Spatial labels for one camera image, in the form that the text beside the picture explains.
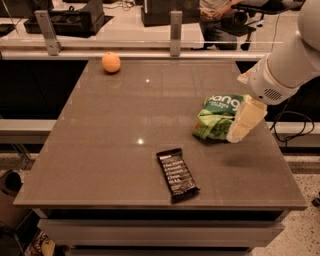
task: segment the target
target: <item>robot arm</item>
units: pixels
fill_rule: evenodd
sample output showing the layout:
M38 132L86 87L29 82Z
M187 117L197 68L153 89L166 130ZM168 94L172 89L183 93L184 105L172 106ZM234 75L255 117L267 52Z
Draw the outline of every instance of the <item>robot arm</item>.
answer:
M299 31L249 71L247 85L253 98L277 105L320 76L319 13L320 1L307 0L300 10Z

